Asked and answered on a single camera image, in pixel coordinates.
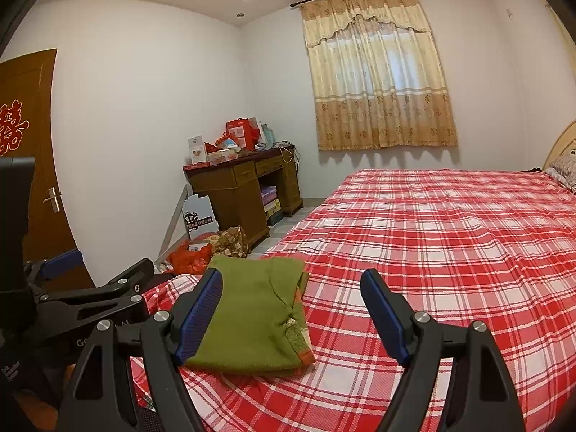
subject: silver screw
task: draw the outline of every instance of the silver screw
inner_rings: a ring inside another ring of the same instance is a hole
[[[166,310],[160,310],[154,314],[154,319],[156,321],[166,321],[169,317],[170,314]]]
[[[472,323],[472,327],[476,331],[479,331],[480,333],[483,333],[484,331],[486,331],[488,329],[488,327],[486,326],[486,324],[483,321],[475,321],[474,323]]]
[[[414,319],[416,319],[419,323],[428,323],[430,321],[430,315],[428,315],[425,311],[417,311],[414,314]]]
[[[110,320],[100,320],[96,325],[96,328],[98,328],[98,331],[106,331],[111,325],[112,323]]]

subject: beige curtain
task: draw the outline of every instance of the beige curtain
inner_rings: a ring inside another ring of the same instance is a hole
[[[320,151],[457,145],[418,0],[317,0],[301,11]]]
[[[566,29],[566,26],[556,14],[556,11],[552,9],[552,6],[547,4],[546,8],[548,9],[548,12],[552,15],[552,18],[554,18],[554,21],[558,26],[558,30],[560,31],[560,34],[564,39],[566,50],[568,50],[568,57],[570,58],[570,65],[572,66],[572,72],[574,73],[574,79],[576,80],[576,44],[574,43],[572,36]]]

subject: bed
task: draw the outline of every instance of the bed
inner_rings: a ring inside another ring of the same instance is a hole
[[[368,268],[439,322],[488,324],[528,432],[544,430],[576,385],[576,196],[544,173],[361,170],[264,258],[273,256],[306,261],[317,362],[273,380],[181,369],[211,430],[376,430],[402,369],[360,296]],[[149,291],[149,309],[169,309],[197,281],[183,275]],[[423,431],[436,430],[450,366],[441,364]],[[140,359],[132,371],[151,403]]]

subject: green garment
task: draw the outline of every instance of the green garment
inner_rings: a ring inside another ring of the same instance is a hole
[[[208,267],[222,274],[222,297],[188,367],[277,375],[314,362],[297,295],[307,283],[303,261],[215,255]]]

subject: desk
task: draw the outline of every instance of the desk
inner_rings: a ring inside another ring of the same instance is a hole
[[[198,196],[209,196],[220,226],[242,226],[252,249],[270,234],[260,196],[260,186],[275,186],[285,215],[302,207],[294,162],[294,147],[273,148],[216,166],[184,166],[184,173]]]

